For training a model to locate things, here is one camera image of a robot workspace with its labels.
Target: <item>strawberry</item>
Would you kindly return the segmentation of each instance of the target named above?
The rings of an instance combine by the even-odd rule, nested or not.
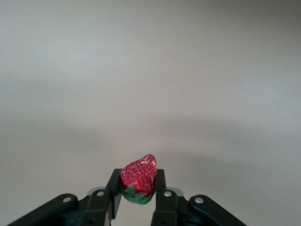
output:
[[[147,204],[155,193],[156,176],[155,156],[148,154],[121,170],[120,191],[130,202]]]

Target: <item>strawberry leaf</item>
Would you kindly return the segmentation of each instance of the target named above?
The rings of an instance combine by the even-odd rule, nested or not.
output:
[[[121,194],[130,202],[137,203],[140,205],[147,204],[151,198],[152,195],[144,196],[145,194],[143,192],[135,194],[134,185],[127,186],[126,189],[124,189],[121,185],[119,185],[119,189]]]

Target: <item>round metal screw head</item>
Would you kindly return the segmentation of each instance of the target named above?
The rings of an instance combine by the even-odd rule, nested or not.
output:
[[[170,197],[170,196],[171,196],[171,192],[170,192],[170,191],[164,192],[164,196],[165,196],[165,197]]]
[[[104,192],[103,192],[103,191],[99,191],[99,192],[97,192],[96,195],[97,195],[97,196],[103,196],[103,195],[104,195]]]
[[[63,199],[63,202],[70,202],[71,201],[71,198],[70,197],[66,197]]]
[[[194,201],[195,201],[196,203],[198,203],[198,204],[204,203],[204,200],[203,200],[201,197],[196,197],[196,198],[194,199]]]

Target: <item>gray background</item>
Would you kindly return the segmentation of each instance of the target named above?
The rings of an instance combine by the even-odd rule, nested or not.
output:
[[[1,1],[0,225],[148,153],[186,198],[301,225],[301,4],[283,2]],[[122,200],[112,225],[154,208]]]

